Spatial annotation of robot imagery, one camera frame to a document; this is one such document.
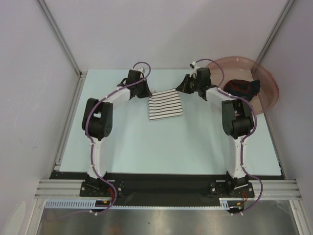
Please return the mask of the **black white striped tank top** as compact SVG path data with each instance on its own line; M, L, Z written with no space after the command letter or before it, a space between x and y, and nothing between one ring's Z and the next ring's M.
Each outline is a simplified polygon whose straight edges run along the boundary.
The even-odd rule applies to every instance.
M176 89L153 92L148 101L150 121L172 118L183 114L181 99Z

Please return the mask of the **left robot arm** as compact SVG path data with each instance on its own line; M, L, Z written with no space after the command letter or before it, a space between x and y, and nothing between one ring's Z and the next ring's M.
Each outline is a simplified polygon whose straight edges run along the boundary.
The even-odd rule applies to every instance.
M106 173L105 161L101 159L102 141L107 138L113 127L113 109L133 97L147 98L152 94L148 87L145 69L130 69L128 76L117 88L102 99L89 98L86 102L82 129L90 140L90 167L88 175L102 178Z

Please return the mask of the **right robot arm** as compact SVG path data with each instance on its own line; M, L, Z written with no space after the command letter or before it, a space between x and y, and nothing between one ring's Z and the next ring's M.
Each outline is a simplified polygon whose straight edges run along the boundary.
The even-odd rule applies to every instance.
M244 178L246 173L246 139L256 129L257 120L249 101L231 95L212 84L209 68L191 66L192 71L185 75L176 91L198 93L203 100L219 108L222 114L222 128L230 143L230 164L227 170L233 179Z

